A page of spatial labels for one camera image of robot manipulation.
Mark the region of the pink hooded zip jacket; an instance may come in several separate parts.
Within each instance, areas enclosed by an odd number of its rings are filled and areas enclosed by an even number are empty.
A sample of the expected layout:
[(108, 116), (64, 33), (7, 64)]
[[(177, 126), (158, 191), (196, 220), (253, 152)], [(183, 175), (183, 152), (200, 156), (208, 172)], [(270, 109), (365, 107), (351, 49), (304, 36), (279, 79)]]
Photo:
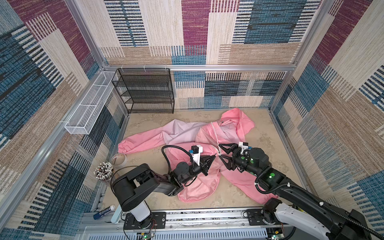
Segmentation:
[(224, 177), (249, 198), (263, 205), (275, 195), (263, 195), (256, 190), (255, 173), (227, 170), (218, 157), (223, 153), (219, 149), (219, 144), (245, 142), (246, 134), (254, 127), (255, 123), (243, 111), (235, 108), (224, 112), (221, 118), (214, 122), (172, 120), (162, 127), (129, 136), (119, 143), (118, 152), (129, 155), (170, 145), (172, 147), (166, 149), (166, 155), (174, 169), (178, 163), (190, 161), (183, 149), (189, 151), (192, 146), (200, 145), (205, 155), (216, 156), (216, 158), (207, 176), (200, 174), (190, 187), (186, 187), (179, 193), (180, 201), (193, 203), (208, 198), (216, 191), (220, 178)]

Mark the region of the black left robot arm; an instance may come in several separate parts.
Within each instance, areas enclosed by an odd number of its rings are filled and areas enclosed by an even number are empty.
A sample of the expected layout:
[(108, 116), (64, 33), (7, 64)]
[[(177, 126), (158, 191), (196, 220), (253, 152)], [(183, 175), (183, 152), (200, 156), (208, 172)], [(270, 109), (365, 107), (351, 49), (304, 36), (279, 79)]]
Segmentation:
[[(165, 149), (177, 149), (187, 154), (190, 163), (180, 162), (172, 170)], [(192, 146), (189, 151), (175, 145), (161, 149), (168, 164), (168, 173), (160, 175), (148, 164), (135, 167), (128, 173), (111, 181), (110, 186), (123, 212), (130, 213), (124, 220), (124, 230), (144, 230), (156, 226), (157, 216), (149, 209), (145, 199), (152, 193), (162, 193), (169, 197), (178, 195), (188, 183), (193, 183), (199, 174), (208, 175), (216, 156), (202, 155), (201, 146)]]

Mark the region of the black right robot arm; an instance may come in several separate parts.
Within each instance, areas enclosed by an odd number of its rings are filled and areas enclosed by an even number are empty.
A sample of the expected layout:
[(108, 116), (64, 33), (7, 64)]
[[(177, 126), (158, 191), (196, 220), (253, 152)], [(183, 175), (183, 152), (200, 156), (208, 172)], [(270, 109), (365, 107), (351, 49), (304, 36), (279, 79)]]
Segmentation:
[[(366, 218), (356, 210), (347, 211), (328, 203), (294, 183), (272, 167), (269, 156), (260, 148), (241, 144), (219, 144), (225, 152), (219, 157), (228, 170), (256, 176), (255, 187), (261, 194), (273, 194), (262, 212), (264, 221), (292, 225), (319, 240), (370, 240), (384, 236), (370, 229)], [(283, 203), (285, 199), (292, 207)]]

